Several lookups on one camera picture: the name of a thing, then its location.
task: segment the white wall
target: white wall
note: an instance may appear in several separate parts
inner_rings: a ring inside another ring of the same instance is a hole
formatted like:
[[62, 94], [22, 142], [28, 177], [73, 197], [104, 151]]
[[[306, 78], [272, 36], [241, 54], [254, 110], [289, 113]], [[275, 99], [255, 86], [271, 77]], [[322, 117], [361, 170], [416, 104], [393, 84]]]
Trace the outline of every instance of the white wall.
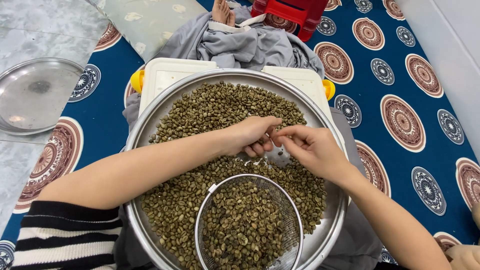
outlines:
[[396, 0], [480, 160], [480, 1]]

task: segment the blue floor mat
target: blue floor mat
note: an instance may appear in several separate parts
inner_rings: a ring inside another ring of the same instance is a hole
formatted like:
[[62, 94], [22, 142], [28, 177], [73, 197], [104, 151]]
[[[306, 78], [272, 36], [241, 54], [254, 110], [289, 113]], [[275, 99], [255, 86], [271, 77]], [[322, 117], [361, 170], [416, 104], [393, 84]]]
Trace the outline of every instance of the blue floor mat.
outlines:
[[[211, 10], [212, 0], [199, 2]], [[295, 31], [291, 22], [269, 20]], [[349, 121], [370, 181], [444, 247], [476, 243], [480, 233], [470, 209], [480, 200], [480, 167], [396, 4], [330, 0], [306, 44], [336, 85], [329, 104]], [[0, 269], [11, 261], [20, 220], [44, 185], [125, 145], [128, 126], [121, 112], [133, 91], [130, 76], [143, 60], [112, 31], [88, 63], [3, 233]], [[387, 253], [384, 260], [392, 261]]]

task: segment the mesh strainer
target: mesh strainer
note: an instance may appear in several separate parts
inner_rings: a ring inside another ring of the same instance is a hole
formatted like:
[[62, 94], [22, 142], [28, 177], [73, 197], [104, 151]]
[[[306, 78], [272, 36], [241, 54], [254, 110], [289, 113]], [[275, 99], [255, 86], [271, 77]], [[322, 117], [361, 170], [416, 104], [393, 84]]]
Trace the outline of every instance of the mesh strainer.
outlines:
[[295, 203], [285, 190], [272, 180], [261, 175], [248, 173], [234, 175], [223, 180], [218, 185], [213, 184], [208, 189], [208, 194], [200, 206], [195, 222], [195, 249], [203, 269], [217, 270], [214, 266], [214, 260], [209, 257], [205, 250], [201, 233], [204, 229], [204, 215], [207, 214], [212, 205], [212, 196], [220, 191], [219, 187], [223, 184], [240, 184], [244, 182], [252, 182], [259, 188], [268, 189], [269, 195], [272, 196], [272, 202], [278, 205], [278, 210], [282, 213], [281, 220], [284, 224], [282, 246], [284, 254], [278, 257], [274, 263], [268, 267], [268, 270], [294, 270], [300, 260], [303, 247], [303, 229], [300, 214], [295, 207]]

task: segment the gray tile floor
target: gray tile floor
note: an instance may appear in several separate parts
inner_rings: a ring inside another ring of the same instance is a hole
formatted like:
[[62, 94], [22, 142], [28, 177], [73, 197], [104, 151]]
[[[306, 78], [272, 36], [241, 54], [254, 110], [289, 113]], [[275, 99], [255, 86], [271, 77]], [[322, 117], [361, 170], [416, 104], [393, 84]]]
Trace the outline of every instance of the gray tile floor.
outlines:
[[[83, 0], [1, 0], [0, 73], [41, 57], [85, 66], [107, 24]], [[0, 132], [0, 235], [50, 132], [29, 136]]]

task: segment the striped sleeve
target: striped sleeve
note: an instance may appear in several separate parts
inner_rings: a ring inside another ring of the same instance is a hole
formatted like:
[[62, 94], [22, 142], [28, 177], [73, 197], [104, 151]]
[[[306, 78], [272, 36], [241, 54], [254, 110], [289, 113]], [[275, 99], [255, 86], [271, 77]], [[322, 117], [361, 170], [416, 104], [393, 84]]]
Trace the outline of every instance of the striped sleeve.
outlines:
[[21, 222], [12, 270], [115, 269], [118, 210], [34, 201]]

